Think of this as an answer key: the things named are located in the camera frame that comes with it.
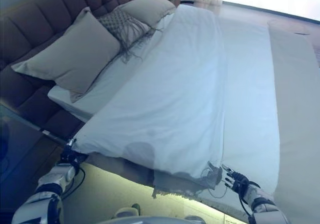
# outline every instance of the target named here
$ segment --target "tufted headboard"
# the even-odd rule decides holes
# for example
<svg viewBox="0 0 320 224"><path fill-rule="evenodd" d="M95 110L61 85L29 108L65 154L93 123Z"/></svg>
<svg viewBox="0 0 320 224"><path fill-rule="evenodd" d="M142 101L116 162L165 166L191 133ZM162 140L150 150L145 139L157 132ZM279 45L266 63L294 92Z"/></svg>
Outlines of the tufted headboard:
<svg viewBox="0 0 320 224"><path fill-rule="evenodd" d="M52 102L53 81L15 73L11 65L36 55L73 23L89 6L95 16L111 12L130 0L34 0L0 18L1 104L54 135L68 139L83 125Z"/></svg>

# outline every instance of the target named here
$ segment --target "cable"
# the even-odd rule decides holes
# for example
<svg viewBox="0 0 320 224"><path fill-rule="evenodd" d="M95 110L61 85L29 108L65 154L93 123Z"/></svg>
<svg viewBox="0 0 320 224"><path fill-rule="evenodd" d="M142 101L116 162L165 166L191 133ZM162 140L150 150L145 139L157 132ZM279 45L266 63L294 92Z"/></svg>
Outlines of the cable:
<svg viewBox="0 0 320 224"><path fill-rule="evenodd" d="M217 198L217 199L221 199L221 198L223 198L223 197L225 197L225 195L226 195L226 193L227 193L227 187L225 187L225 190L224 190L224 194L221 196L221 197L216 197L215 195L213 195L212 193L211 193L211 189L210 188L208 188L208 191L209 191L209 193L210 193L210 195L211 196L213 196L214 198Z"/></svg>
<svg viewBox="0 0 320 224"><path fill-rule="evenodd" d="M245 211L245 213L246 213L249 217L251 217L251 215L249 214L249 212L246 210L246 208L245 208L245 206L244 206L244 204L243 204L243 202L242 202L242 200L241 200L241 198L240 198L240 195L239 195L239 200L240 200L241 206L242 206L243 210Z"/></svg>
<svg viewBox="0 0 320 224"><path fill-rule="evenodd" d="M0 172L0 175L2 175L3 173L5 173L8 169L9 169L9 166L10 166L10 160L8 157L4 157L4 159L1 161L1 169L2 169L2 162L6 160L6 167L4 169L4 171L1 171Z"/></svg>
<svg viewBox="0 0 320 224"><path fill-rule="evenodd" d="M86 173L85 173L85 171L84 171L81 167L79 167L79 169L80 169L80 171L82 171L82 173L83 173L83 177L82 177L81 182L75 187L75 189L73 189L69 194L67 194L65 197L63 197L62 200L65 200L65 199L68 198L71 194L73 194L73 193L82 185L82 183L84 182L84 180L85 180L85 178L86 178Z"/></svg>
<svg viewBox="0 0 320 224"><path fill-rule="evenodd" d="M201 178L204 177L204 172L205 172L206 170L210 170L210 168L205 168L205 169L202 171L202 173L201 173ZM217 198L217 199L223 198L223 197L226 195L226 193L227 193L227 189L228 189L228 188L225 187L224 194L223 194L221 197L216 197L215 195L212 194L211 189L210 189L210 188L207 188L209 194L210 194L212 197Z"/></svg>
<svg viewBox="0 0 320 224"><path fill-rule="evenodd" d="M70 187L68 188L68 190L66 190L66 191L63 193L64 196L67 195L67 193L72 189L72 187L74 186L74 183L75 183L75 179L73 178L73 179L72 179L72 182L71 182L71 184L70 184Z"/></svg>

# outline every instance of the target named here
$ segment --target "mattress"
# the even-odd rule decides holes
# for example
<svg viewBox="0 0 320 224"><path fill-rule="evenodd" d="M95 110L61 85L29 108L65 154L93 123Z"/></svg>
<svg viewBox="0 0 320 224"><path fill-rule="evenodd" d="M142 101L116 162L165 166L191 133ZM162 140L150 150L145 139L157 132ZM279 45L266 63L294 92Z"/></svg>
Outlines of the mattress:
<svg viewBox="0 0 320 224"><path fill-rule="evenodd" d="M72 103L69 91L57 85L49 91L49 99L59 104L80 120L87 122L112 99L118 90L140 67L144 57L161 38L162 31L168 26L173 15L174 14L167 15L160 20L157 26L158 30L151 39L145 39L143 42L137 43L131 48L131 51L136 56L132 56L127 63L124 63L119 57L108 64L90 88L90 91L80 100Z"/></svg>

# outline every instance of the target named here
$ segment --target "pillow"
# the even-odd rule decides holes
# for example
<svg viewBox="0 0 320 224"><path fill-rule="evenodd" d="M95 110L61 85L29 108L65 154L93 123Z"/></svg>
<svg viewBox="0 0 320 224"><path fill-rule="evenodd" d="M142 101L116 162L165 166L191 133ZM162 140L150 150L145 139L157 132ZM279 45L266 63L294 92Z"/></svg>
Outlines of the pillow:
<svg viewBox="0 0 320 224"><path fill-rule="evenodd" d="M125 53L150 30L148 25L119 8L97 19L120 42Z"/></svg>
<svg viewBox="0 0 320 224"><path fill-rule="evenodd" d="M155 27L160 19L176 9L168 0L132 0L120 8L151 27Z"/></svg>
<svg viewBox="0 0 320 224"><path fill-rule="evenodd" d="M15 72L54 80L75 102L119 52L120 43L84 8L73 25L34 57L12 66Z"/></svg>

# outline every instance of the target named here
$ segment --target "blanket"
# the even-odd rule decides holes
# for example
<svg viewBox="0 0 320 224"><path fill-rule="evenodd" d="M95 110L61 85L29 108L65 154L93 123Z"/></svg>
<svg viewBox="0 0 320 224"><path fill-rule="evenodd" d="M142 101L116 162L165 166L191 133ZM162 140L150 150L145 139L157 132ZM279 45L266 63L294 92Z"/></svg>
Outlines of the blanket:
<svg viewBox="0 0 320 224"><path fill-rule="evenodd" d="M209 10L180 5L163 32L134 76L76 134L73 149L214 188L227 72L219 23Z"/></svg>

